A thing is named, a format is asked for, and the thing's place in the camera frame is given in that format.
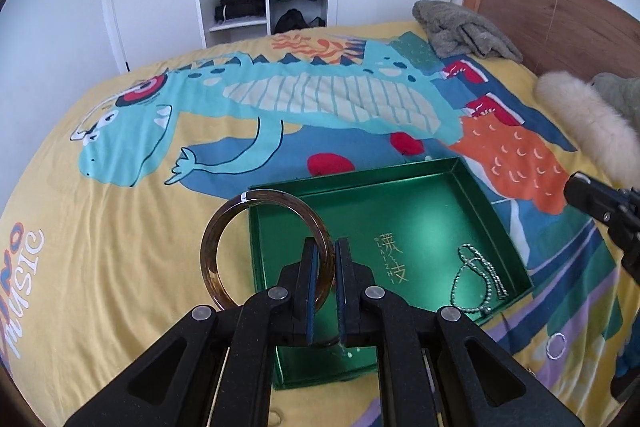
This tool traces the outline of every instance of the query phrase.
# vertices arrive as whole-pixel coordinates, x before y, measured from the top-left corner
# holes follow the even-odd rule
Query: screw
[[[385,296],[385,289],[380,286],[369,286],[364,290],[364,295],[369,299],[382,299]]]
[[[282,286],[274,286],[273,288],[269,288],[267,295],[274,301],[280,301],[289,295],[289,292]]]
[[[206,321],[211,316],[211,308],[208,306],[198,306],[191,312],[191,317],[197,321]]]
[[[457,322],[462,317],[460,310],[458,308],[454,308],[453,306],[447,306],[443,308],[440,312],[442,318],[449,322]]]

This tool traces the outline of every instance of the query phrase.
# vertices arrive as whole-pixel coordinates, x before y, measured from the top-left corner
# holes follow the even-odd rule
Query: silver ring
[[[560,351],[560,354],[555,356],[555,357],[553,357],[551,355],[551,353],[549,352],[549,347],[551,346],[551,342],[553,342],[553,340],[556,339],[556,338],[561,338],[562,341],[564,342],[564,344],[562,344],[562,351]],[[566,353],[566,344],[567,344],[566,336],[564,336],[562,333],[558,332],[558,333],[552,334],[549,337],[548,341],[546,341],[546,347],[545,347],[546,355],[551,360],[559,360],[559,359],[561,359],[564,356],[564,354]]]

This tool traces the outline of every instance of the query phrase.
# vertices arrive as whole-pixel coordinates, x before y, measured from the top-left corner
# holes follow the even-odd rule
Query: green box
[[[347,237],[355,263],[373,270],[376,283],[410,305],[435,311],[450,301],[453,279],[462,266],[458,247],[470,243],[490,261],[508,297],[492,314],[526,295],[532,283],[502,222],[465,163],[459,158],[414,162],[271,184],[299,197],[327,225],[332,239]],[[278,281],[280,270],[296,263],[310,231],[287,208],[250,209],[255,290]],[[463,271],[456,304],[473,308],[485,292],[484,280]],[[470,317],[481,324],[480,314]],[[316,314],[314,340],[337,335],[335,293]],[[274,387],[292,389],[349,380],[376,368],[375,348],[279,347]]]

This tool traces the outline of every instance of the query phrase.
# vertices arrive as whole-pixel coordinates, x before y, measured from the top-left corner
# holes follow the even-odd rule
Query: bracelet
[[[463,253],[463,250],[465,248],[474,255],[471,259],[468,259]],[[489,308],[489,303],[491,302],[491,295],[492,295],[491,283],[492,282],[495,285],[495,290],[496,290],[498,299],[503,300],[509,296],[509,294],[507,293],[507,290],[504,288],[504,285],[502,284],[502,280],[500,280],[500,277],[495,271],[494,265],[489,263],[489,261],[487,261],[484,258],[484,256],[478,251],[478,249],[473,245],[465,243],[464,245],[461,245],[460,247],[458,247],[458,256],[460,257],[460,261],[462,261],[462,266],[460,267],[460,269],[456,273],[456,276],[453,279],[453,286],[451,287],[451,300],[450,300],[451,305],[456,306],[455,301],[456,301],[456,288],[458,287],[458,280],[462,275],[462,271],[466,267],[471,269],[473,272],[475,272],[480,277],[482,277],[482,279],[484,279],[484,285],[486,287],[484,291],[484,298],[482,299],[482,303],[477,308],[461,308],[459,306],[456,306],[456,308],[458,308],[463,313],[480,313],[482,315],[488,315],[491,312],[491,308]],[[476,265],[474,265],[474,261],[478,261],[482,265],[482,267],[484,267],[487,273],[477,268]]]
[[[200,245],[200,269],[207,291],[220,311],[238,306],[226,292],[220,279],[217,260],[218,244],[222,232],[234,217],[250,206],[265,203],[273,203],[293,210],[306,223],[316,240],[320,260],[315,295],[316,311],[318,311],[329,296],[334,281],[334,244],[320,216],[308,204],[291,194],[269,188],[243,192],[225,202],[211,217]]]

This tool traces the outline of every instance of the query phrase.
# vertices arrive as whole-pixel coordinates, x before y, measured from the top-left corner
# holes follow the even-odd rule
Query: gray towel
[[[599,73],[593,77],[593,87],[640,134],[640,78]]]
[[[504,33],[480,14],[444,1],[418,1],[415,19],[440,58],[475,54],[522,62],[522,53]]]

